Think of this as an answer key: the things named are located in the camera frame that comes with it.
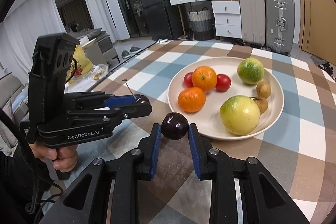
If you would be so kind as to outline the person's left hand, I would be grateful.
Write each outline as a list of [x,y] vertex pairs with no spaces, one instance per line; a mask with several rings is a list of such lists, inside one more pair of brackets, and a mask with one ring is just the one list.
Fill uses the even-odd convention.
[[54,149],[44,146],[41,142],[35,142],[29,146],[35,158],[43,162],[46,162],[46,159],[52,160],[53,167],[62,173],[72,171],[77,164],[77,145]]

